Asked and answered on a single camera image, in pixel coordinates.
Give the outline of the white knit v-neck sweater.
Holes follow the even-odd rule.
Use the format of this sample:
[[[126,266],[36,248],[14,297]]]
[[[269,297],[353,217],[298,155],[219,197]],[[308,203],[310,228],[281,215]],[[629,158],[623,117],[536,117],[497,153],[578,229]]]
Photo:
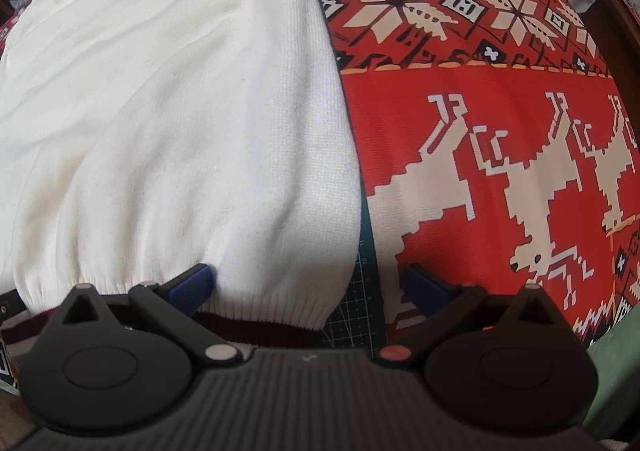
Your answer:
[[[1,338],[77,284],[206,263],[206,310],[320,330],[360,233],[359,165],[319,0],[32,0],[1,58]]]

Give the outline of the green cutting mat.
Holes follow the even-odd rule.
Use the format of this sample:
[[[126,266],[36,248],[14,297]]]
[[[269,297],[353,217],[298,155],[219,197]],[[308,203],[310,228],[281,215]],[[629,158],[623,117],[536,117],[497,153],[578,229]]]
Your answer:
[[[345,93],[350,125],[356,125],[359,104],[365,104],[369,90],[359,89],[350,80],[367,76],[388,58],[376,43],[368,24],[354,28],[347,21],[367,5],[362,0],[319,0],[338,72]],[[367,203],[366,178],[360,174],[361,221],[358,252],[352,278],[340,304],[322,329],[323,341],[331,348],[363,348],[372,351],[386,338],[383,301],[375,259],[371,220]]]

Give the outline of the red patterned christmas blanket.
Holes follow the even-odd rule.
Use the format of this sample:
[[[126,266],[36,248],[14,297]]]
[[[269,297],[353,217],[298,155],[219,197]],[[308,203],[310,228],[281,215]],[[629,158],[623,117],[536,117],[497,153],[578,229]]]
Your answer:
[[[416,263],[492,293],[544,286],[595,341],[639,301],[638,102],[567,0],[322,0],[355,125],[382,306],[423,321]]]

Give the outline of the dark wooden side table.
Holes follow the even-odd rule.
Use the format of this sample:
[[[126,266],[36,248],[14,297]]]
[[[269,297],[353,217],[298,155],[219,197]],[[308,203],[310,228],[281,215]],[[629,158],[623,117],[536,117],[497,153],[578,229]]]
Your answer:
[[[596,0],[582,14],[639,138],[639,23],[624,0]]]

